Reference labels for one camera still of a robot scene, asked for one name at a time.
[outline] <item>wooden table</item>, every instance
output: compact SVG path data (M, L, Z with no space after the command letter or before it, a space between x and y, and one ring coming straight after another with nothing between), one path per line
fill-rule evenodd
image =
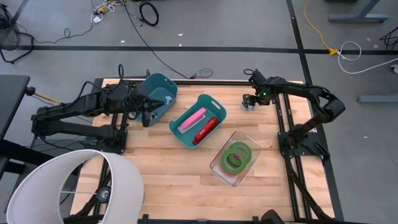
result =
M118 79L105 79L105 84ZM169 121L177 119L193 105L198 95L209 94L227 110L220 128L198 149L187 149L169 130ZM254 93L250 86L179 85L176 104L149 128L141 122L129 122L124 157L138 166L145 184L141 214L151 219L252 220L274 209L283 220L293 220L287 173L279 154L279 131L275 106L258 106L254 111L241 107L242 95ZM311 117L305 98L290 96L295 123ZM285 128L289 129L284 114ZM111 122L111 116L98 116L94 126ZM210 170L210 162L235 132L242 131L263 146L263 151L238 188L220 181ZM98 186L102 158L87 162L81 170L77 192L93 192ZM333 209L322 161L302 156L307 189L326 214ZM296 189L301 217L304 217L300 192ZM71 214L78 212L90 195L76 194Z

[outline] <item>lamp shade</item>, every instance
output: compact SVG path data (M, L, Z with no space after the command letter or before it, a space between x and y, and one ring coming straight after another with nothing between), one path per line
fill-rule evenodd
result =
M82 162L103 156L112 173L112 192L102 223L137 223L144 199L138 168L123 156L91 149L55 157L31 172L18 186L7 208L7 222L15 224L63 223L60 191Z

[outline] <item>teal plastic bin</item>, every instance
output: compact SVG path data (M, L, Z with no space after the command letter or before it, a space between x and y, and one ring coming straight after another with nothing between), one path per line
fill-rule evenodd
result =
M200 108L206 109L205 119L201 120L198 124L189 129L186 133L181 134L177 128ZM198 145L194 145L193 139L195 138L195 135L214 116L217 117L218 119L218 124L216 128L213 129L211 133L209 133ZM193 106L191 106L191 108L189 108L183 115L181 115L179 119L177 119L176 121L170 121L169 128L173 133L173 135L185 147L194 149L200 146L200 144L206 141L206 139L217 130L220 124L224 121L225 117L226 117L225 108L223 108L223 106L215 99L213 99L211 96L203 94L198 97L197 102Z
M147 94L151 98L164 102L163 106L157 108L150 114L149 126L152 126L174 105L178 91L177 84L166 76L155 73L145 79L141 85L144 85ZM138 115L137 120L141 120L141 114Z

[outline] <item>tape roll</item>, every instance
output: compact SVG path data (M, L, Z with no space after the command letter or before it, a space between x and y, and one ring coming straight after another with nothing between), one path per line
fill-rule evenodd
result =
M234 142L234 143L232 143L232 145L230 145L229 148L230 149L231 148L235 148L235 149L242 150L244 153L246 153L246 157L247 157L246 162L247 163L250 162L251 157L252 157L251 148L246 143L244 143L244 142ZM238 158L236 158L234 156L234 154L230 154L228 156L228 160L230 161L230 163L232 163L232 164L234 164L236 166L240 166L241 163L242 163Z
M241 159L241 163L239 166L235 166L234 164L230 163L228 156L233 156L237 155ZM243 172L243 170L246 168L248 162L248 157L244 153L244 151L237 149L235 147L230 147L227 150L225 150L224 154L221 156L220 163L222 168L225 170L225 172L229 174L240 174Z

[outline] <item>gray floor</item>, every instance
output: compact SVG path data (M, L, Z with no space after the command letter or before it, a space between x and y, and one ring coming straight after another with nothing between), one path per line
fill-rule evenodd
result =
M5 1L12 14L21 2ZM293 1L303 45L306 49L324 49L318 34L305 23L304 3L304 0ZM381 1L373 10L374 13L390 14L392 18L384 24L330 24L327 21L329 13L354 12L363 3L358 1L351 5L310 1L307 14L323 32L331 47L340 48L343 42L353 40L363 49L384 49L384 44L378 38L398 25L394 12L397 3L394 0ZM153 46L297 47L285 1L164 0L153 1L153 4L159 10L159 25L155 28L146 25L139 27L142 36ZM62 37L65 27L69 27L72 34L87 30L90 27L90 7L89 0L48 1L46 4L30 0L18 23L39 40L55 40ZM131 13L138 15L137 3L129 2L128 8ZM144 44L132 29L124 9L117 7L114 13L107 14L104 21L95 25L84 37L63 40L57 45ZM6 55L13 57L20 53L13 51L6 52ZM201 68L211 68L214 70L214 79L247 79L242 74L243 69L258 68L265 76L304 80L298 54L157 54L170 66L187 75ZM343 66L347 70L357 71L393 58L363 56L354 63L343 62ZM345 219L353 222L394 223L398 219L395 212L398 207L395 191L398 185L398 151L395 142L398 106L359 105L356 99L363 94L397 94L398 75L393 74L388 66L359 75L348 75L340 70L337 58L328 55L307 55L307 60L314 84L329 88L344 101L347 108L336 121L325 125ZM117 76L119 63L124 65L126 76L143 75L148 68L152 73L160 72L170 78L178 78L150 52L131 51L37 50L15 65L0 62L0 73L29 75L32 78L29 85L35 86L37 91L68 102L74 99L84 81ZM30 116L39 106L43 106L43 103L25 97L6 139L29 145L32 139ZM1 204L7 198L7 193L9 190L0 192Z

